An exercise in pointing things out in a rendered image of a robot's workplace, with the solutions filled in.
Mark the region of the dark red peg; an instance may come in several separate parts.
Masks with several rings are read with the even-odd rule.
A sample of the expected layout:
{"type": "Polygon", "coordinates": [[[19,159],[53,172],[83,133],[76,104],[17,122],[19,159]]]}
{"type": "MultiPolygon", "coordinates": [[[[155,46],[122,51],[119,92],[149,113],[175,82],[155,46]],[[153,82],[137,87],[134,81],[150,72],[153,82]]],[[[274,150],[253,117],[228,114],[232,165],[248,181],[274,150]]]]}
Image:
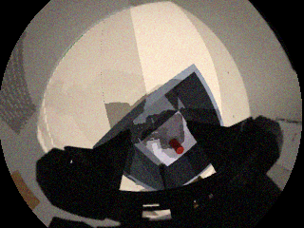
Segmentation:
{"type": "Polygon", "coordinates": [[[185,149],[185,148],[181,147],[181,144],[179,144],[178,141],[175,140],[175,138],[174,138],[174,140],[170,141],[170,144],[171,144],[171,147],[174,147],[174,151],[176,153],[178,153],[178,155],[181,155],[181,153],[183,152],[183,149],[185,149]]]}

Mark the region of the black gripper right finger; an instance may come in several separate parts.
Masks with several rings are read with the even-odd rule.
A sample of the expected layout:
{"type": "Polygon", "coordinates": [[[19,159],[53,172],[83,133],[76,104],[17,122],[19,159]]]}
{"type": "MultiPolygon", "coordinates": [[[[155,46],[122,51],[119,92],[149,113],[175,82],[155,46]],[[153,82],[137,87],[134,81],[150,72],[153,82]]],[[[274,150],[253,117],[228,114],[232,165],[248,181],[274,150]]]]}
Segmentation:
{"type": "Polygon", "coordinates": [[[216,171],[227,166],[225,160],[231,155],[233,147],[237,143],[239,133],[250,128],[254,117],[248,117],[246,121],[240,121],[231,126],[208,124],[197,121],[187,121],[187,130],[195,138],[199,147],[204,151],[210,163],[216,171]]]}

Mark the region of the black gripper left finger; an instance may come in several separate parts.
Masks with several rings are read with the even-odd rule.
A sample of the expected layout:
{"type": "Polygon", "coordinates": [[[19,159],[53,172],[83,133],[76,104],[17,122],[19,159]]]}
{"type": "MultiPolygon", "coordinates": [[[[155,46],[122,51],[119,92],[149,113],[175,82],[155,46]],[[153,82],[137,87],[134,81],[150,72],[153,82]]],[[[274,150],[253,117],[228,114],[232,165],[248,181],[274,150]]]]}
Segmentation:
{"type": "Polygon", "coordinates": [[[132,140],[132,130],[126,129],[110,141],[98,145],[95,148],[79,148],[75,145],[64,149],[72,157],[72,161],[88,164],[98,172],[99,176],[110,185],[110,189],[121,189],[123,170],[126,163],[126,153],[129,151],[130,140],[132,140]]]}

